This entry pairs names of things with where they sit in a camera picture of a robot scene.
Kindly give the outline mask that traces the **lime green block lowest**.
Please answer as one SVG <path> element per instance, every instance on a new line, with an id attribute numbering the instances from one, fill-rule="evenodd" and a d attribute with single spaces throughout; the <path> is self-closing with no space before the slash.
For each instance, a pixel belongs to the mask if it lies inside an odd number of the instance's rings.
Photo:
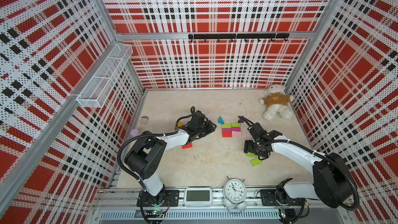
<path id="1" fill-rule="evenodd" d="M 251 165 L 252 165 L 253 167 L 255 167 L 255 166 L 260 165 L 260 164 L 262 163 L 262 160 L 260 160 L 260 159 L 258 159 L 258 158 L 255 158 L 255 159 L 252 159 L 252 160 L 250 161 L 250 163 L 251 163 Z"/>

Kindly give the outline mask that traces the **teal triangle block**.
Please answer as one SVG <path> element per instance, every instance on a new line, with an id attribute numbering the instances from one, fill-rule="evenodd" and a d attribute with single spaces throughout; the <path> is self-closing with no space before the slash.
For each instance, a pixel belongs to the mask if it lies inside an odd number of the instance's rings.
<path id="1" fill-rule="evenodd" d="M 224 120 L 222 119 L 221 116 L 219 117 L 218 122 L 219 122 L 220 124 L 224 124 Z"/>

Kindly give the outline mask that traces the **magenta block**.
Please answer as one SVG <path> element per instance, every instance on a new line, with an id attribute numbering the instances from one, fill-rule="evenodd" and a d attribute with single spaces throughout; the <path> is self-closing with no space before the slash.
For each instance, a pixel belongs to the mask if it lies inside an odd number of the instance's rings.
<path id="1" fill-rule="evenodd" d="M 223 133 L 231 133 L 232 129 L 231 128 L 222 128 Z"/>
<path id="2" fill-rule="evenodd" d="M 240 127 L 232 127 L 231 128 L 233 132 L 241 132 L 241 128 Z"/>

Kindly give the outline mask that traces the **red block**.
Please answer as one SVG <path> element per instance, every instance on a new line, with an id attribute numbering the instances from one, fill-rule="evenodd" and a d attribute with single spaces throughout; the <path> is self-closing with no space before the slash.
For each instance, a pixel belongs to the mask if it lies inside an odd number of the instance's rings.
<path id="1" fill-rule="evenodd" d="M 233 136 L 232 132 L 223 132 L 222 137 L 223 138 L 231 138 Z"/>
<path id="2" fill-rule="evenodd" d="M 183 145 L 182 149 L 189 149 L 189 148 L 192 148 L 192 147 L 193 147 L 192 143 L 189 143 L 189 144 Z"/>

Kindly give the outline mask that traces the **pink rectangular block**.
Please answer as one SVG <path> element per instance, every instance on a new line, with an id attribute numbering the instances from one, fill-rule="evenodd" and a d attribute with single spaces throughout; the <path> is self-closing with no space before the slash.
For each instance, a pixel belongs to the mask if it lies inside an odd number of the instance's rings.
<path id="1" fill-rule="evenodd" d="M 232 136 L 240 137 L 242 133 L 240 131 L 232 131 Z"/>

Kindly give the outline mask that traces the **red block bottom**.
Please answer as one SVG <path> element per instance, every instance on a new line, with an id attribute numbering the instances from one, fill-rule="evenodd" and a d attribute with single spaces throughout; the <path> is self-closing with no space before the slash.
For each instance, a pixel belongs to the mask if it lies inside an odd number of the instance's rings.
<path id="1" fill-rule="evenodd" d="M 192 148 L 192 147 L 193 147 L 192 143 L 189 143 L 189 144 L 183 145 L 182 149 L 189 149 L 189 148 Z"/>

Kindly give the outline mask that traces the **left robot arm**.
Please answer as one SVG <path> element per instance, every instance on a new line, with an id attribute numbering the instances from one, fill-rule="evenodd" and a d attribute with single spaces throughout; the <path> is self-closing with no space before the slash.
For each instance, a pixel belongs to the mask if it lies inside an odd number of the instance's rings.
<path id="1" fill-rule="evenodd" d="M 149 204 L 160 206 L 166 199 L 166 187 L 156 173 L 165 151 L 190 145 L 215 132 L 216 128 L 216 124 L 193 106 L 189 115 L 177 119 L 174 131 L 145 131 L 122 144 L 117 153 L 117 163 L 141 185 L 140 202 L 147 199 Z"/>

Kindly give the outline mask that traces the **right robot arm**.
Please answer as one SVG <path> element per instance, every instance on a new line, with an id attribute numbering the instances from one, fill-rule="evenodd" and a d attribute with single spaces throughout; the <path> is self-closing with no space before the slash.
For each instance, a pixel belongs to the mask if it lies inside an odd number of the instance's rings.
<path id="1" fill-rule="evenodd" d="M 272 152 L 283 155 L 313 176 L 311 181 L 293 182 L 287 178 L 276 186 L 276 200 L 288 205 L 295 199 L 319 200 L 331 208 L 343 207 L 355 211 L 360 206 L 358 187 L 342 157 L 336 153 L 325 154 L 294 142 L 278 131 L 267 132 L 259 123 L 240 116 L 248 125 L 251 140 L 246 140 L 244 153 L 251 153 L 263 161 Z"/>

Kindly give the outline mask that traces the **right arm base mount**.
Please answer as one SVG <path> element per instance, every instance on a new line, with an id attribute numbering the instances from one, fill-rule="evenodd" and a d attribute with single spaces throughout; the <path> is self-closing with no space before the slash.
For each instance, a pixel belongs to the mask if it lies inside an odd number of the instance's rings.
<path id="1" fill-rule="evenodd" d="M 292 199 L 282 190 L 262 189 L 259 191 L 263 206 L 300 206 L 302 201 L 299 198 Z"/>

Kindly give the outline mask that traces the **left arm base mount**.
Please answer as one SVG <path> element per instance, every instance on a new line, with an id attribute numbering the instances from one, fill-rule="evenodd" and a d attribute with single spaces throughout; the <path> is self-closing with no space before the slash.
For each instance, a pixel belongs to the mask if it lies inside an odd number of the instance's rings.
<path id="1" fill-rule="evenodd" d="M 179 203 L 179 190 L 162 189 L 156 196 L 141 190 L 137 200 L 137 207 L 176 207 Z"/>

